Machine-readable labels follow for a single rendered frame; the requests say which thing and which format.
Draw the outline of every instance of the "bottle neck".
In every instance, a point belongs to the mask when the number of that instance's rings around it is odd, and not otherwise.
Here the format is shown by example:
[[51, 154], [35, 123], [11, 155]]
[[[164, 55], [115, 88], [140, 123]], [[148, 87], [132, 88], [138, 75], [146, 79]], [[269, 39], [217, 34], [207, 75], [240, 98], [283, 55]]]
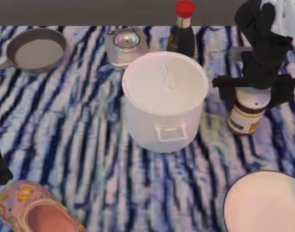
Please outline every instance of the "bottle neck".
[[191, 25], [191, 18], [177, 17], [177, 26], [179, 28], [188, 28]]

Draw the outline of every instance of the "shoe opening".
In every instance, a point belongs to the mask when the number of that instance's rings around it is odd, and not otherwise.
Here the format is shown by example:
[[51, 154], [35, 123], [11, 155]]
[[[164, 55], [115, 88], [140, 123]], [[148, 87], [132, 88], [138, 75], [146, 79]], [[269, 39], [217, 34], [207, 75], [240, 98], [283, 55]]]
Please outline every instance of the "shoe opening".
[[30, 232], [78, 232], [66, 212], [54, 205], [37, 205], [27, 215]]

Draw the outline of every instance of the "white plate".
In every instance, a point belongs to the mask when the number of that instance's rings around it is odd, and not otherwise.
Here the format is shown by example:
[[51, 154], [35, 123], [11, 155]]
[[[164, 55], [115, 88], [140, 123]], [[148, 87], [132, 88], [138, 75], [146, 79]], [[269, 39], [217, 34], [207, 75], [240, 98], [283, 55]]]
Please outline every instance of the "white plate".
[[223, 207], [228, 232], [295, 232], [295, 179], [251, 173], [232, 185]]

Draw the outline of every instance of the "white jar lid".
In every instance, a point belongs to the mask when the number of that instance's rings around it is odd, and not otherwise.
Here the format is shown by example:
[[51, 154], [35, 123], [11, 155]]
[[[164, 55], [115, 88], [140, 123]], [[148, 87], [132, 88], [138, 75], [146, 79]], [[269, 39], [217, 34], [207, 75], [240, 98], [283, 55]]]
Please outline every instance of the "white jar lid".
[[201, 104], [208, 93], [204, 69], [174, 52], [153, 52], [132, 62], [122, 86], [127, 99], [150, 114], [183, 114]]
[[270, 89], [259, 90], [251, 87], [238, 87], [236, 88], [236, 99], [249, 109], [262, 109], [271, 100], [270, 91]]

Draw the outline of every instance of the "red bottle cap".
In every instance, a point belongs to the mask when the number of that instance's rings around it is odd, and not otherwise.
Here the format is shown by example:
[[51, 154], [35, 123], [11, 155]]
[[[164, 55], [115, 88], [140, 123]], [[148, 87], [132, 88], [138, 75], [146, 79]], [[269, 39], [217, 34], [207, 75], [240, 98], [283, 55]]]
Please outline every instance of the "red bottle cap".
[[180, 0], [176, 3], [176, 13], [180, 18], [190, 18], [196, 5], [192, 1]]

